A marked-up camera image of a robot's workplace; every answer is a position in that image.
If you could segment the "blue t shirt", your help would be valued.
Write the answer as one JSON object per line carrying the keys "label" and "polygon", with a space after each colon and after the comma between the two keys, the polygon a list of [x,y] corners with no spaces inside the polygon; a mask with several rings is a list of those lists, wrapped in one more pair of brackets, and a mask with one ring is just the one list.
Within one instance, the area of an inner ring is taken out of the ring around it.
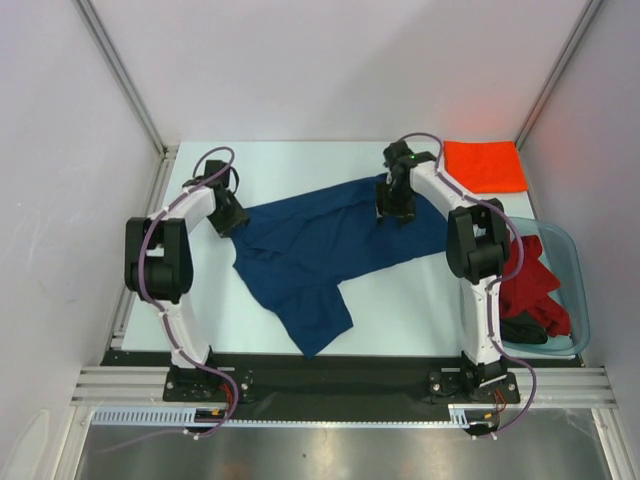
{"label": "blue t shirt", "polygon": [[231,239],[234,268],[308,359],[353,320],[340,283],[446,248],[447,222],[426,199],[408,225],[376,225],[375,184],[365,177],[248,209]]}

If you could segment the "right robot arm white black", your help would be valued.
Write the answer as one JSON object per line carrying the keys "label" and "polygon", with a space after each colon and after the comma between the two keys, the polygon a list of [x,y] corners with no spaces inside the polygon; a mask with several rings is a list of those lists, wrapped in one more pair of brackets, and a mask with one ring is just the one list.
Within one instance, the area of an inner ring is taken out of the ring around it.
{"label": "right robot arm white black", "polygon": [[376,185],[379,221],[413,221],[417,199],[428,200],[447,220],[446,260],[459,279],[464,349],[456,391],[473,401],[491,397],[507,379],[500,335],[499,283],[510,258],[509,223],[496,199],[481,200],[445,172],[439,152],[414,152],[405,138],[383,151],[386,179]]}

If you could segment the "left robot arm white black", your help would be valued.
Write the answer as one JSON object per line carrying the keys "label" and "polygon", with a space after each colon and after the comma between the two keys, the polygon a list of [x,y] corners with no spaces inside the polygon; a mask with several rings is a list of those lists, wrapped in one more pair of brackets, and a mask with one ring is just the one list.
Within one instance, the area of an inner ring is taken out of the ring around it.
{"label": "left robot arm white black", "polygon": [[128,290],[151,306],[171,348],[171,366],[163,399],[208,402],[222,392],[231,405],[237,386],[213,364],[190,299],[194,263],[189,235],[203,222],[228,238],[249,222],[235,192],[239,175],[233,161],[205,154],[178,197],[147,217],[132,217],[125,226],[124,279]]}

